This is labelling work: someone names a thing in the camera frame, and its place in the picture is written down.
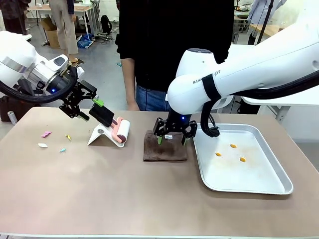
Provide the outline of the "person's right hand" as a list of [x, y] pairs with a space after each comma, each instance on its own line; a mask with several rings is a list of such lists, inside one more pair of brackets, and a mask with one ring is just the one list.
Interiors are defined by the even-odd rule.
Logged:
[[136, 100], [133, 98], [133, 99], [127, 99], [127, 109], [129, 111], [139, 111], [139, 106], [136, 102]]

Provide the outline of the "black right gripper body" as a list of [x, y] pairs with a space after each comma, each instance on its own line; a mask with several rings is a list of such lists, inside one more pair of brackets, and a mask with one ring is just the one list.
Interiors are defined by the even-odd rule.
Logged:
[[182, 132], [189, 127], [191, 115], [181, 115], [175, 111], [169, 111], [166, 119], [166, 128], [169, 132]]

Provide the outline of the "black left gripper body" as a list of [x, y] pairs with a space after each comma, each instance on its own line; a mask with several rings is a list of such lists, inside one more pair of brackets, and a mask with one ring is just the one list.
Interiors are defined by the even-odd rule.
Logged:
[[50, 83], [50, 93], [53, 101], [61, 100], [68, 95], [76, 85], [78, 74], [76, 71], [66, 72], [63, 76], [56, 76]]

